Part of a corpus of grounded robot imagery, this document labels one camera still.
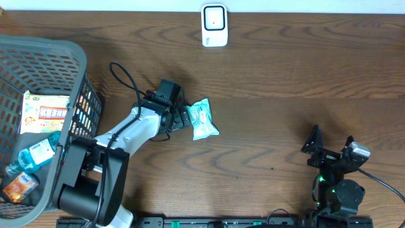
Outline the teal wet wipes pack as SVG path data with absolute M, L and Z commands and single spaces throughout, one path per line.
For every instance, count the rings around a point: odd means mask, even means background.
M 218 136 L 219 130 L 212 123 L 209 99 L 204 98 L 191 106 L 185 107 L 193 126 L 193 140 L 200 140 L 209 136 Z

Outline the yellow tissue pack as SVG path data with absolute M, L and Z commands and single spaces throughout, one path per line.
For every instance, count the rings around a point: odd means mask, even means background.
M 39 95 L 25 91 L 22 100 L 20 134 L 61 131 L 69 96 Z

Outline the blue mouthwash bottle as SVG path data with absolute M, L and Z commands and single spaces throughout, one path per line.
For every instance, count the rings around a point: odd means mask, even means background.
M 61 132 L 23 133 L 20 144 L 25 148 L 17 153 L 16 161 L 6 166 L 6 174 L 11 177 L 20 172 L 32 174 L 47 165 L 56 153 Z

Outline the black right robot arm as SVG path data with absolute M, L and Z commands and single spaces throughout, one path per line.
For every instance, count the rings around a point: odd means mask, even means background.
M 315 181 L 318 196 L 313 198 L 319 211 L 343 218 L 355 216 L 365 190 L 344 176 L 357 171 L 369 159 L 370 150 L 357 143 L 353 136 L 347 138 L 341 151 L 329 150 L 324 147 L 320 127 L 315 125 L 301 151 L 310 155 L 307 165 L 320 171 Z

